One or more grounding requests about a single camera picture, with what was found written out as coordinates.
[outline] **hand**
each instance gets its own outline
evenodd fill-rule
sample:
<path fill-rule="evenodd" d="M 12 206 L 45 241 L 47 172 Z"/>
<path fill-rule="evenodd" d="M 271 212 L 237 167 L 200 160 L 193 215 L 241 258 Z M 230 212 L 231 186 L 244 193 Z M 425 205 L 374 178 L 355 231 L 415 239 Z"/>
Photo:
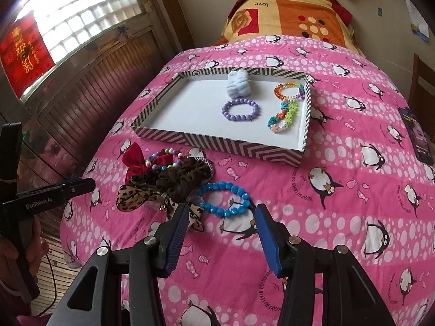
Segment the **hand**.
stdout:
<path fill-rule="evenodd" d="M 41 224 L 35 217 L 33 219 L 32 239 L 26 249 L 26 260 L 29 262 L 29 271 L 32 276 L 36 276 L 38 273 L 42 257 L 47 254 L 48 250 L 48 243 L 41 238 Z M 10 274 L 7 258 L 17 259 L 18 251 L 9 240 L 0 236 L 0 280 L 9 289 L 18 290 L 16 282 Z"/>

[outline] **tray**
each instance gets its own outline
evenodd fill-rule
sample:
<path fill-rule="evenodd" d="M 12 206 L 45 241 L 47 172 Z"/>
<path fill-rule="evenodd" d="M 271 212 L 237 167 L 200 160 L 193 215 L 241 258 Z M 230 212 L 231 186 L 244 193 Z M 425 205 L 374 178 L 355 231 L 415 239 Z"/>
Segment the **tray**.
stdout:
<path fill-rule="evenodd" d="M 299 166 L 305 151 L 310 123 L 311 94 L 306 73 L 271 69 L 244 68 L 249 74 L 251 94 L 260 115 L 252 121 L 228 121 L 221 114 L 229 100 L 226 93 L 228 73 L 241 68 L 207 68 L 176 75 L 131 124 L 141 138 L 154 139 L 204 149 L 233 153 L 250 158 Z M 303 83 L 305 100 L 290 129 L 273 133 L 269 118 L 280 112 L 281 101 L 273 94 L 280 83 Z M 295 95 L 297 88 L 283 91 Z M 249 114 L 252 107 L 235 105 L 231 114 Z"/>

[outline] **blue bead bracelet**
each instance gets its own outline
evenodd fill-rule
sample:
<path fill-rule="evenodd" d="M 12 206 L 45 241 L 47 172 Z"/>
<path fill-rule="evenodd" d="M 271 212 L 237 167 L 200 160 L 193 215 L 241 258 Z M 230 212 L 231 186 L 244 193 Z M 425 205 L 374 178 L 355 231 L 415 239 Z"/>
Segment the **blue bead bracelet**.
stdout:
<path fill-rule="evenodd" d="M 227 183 L 226 181 L 221 181 L 220 183 L 208 183 L 201 186 L 195 194 L 202 197 L 209 190 L 230 190 L 232 193 L 239 195 L 243 199 L 242 206 L 233 207 L 232 209 L 223 209 L 213 206 L 209 202 L 201 202 L 201 208 L 210 213 L 214 213 L 218 217 L 230 217 L 232 215 L 238 215 L 239 213 L 245 213 L 246 209 L 251 205 L 249 194 L 245 192 L 244 188 L 238 187 L 233 183 Z"/>

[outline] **pink bedspread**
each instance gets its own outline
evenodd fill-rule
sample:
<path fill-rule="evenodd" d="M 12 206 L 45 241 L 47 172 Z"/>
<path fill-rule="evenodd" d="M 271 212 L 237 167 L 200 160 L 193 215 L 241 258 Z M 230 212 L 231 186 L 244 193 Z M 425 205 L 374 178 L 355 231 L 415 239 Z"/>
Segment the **pink bedspread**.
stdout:
<path fill-rule="evenodd" d="M 385 73 L 347 49 L 292 36 L 267 40 L 274 42 L 262 37 L 186 51 L 163 68 L 120 117 L 86 170 L 84 177 L 94 178 L 98 190 L 67 207 L 61 224 L 66 257 L 72 265 L 83 264 L 101 243 L 113 249 L 132 246 L 165 221 L 165 214 L 150 206 L 120 212 L 115 200 L 127 170 L 120 156 L 130 143 L 136 141 L 145 156 L 171 146 L 140 139 L 129 125 L 175 73 L 216 66 L 301 70 L 314 79 L 312 121 L 300 168 L 177 149 L 211 159 L 214 181 L 244 187 L 291 234 L 322 248 L 347 245 L 395 322 L 417 325 L 435 297 L 434 169 L 415 158 L 397 112 L 406 101 Z M 208 200 L 227 208 L 231 198 L 228 192 L 213 192 Z M 248 211 L 223 223 L 209 215 L 203 218 L 204 232 L 188 232 L 177 269 L 159 280 L 167 325 L 277 323 L 286 284 L 269 271 L 253 218 Z M 125 278 L 122 298 L 128 308 L 127 285 Z M 315 324 L 320 323 L 320 305 L 318 294 Z"/>

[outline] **red banner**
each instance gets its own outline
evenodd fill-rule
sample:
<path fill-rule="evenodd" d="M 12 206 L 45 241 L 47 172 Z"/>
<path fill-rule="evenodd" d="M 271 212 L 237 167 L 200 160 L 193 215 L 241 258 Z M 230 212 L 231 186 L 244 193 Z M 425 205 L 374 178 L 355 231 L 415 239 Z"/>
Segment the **red banner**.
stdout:
<path fill-rule="evenodd" d="M 14 23 L 0 44 L 3 68 L 18 98 L 54 66 L 33 11 Z"/>

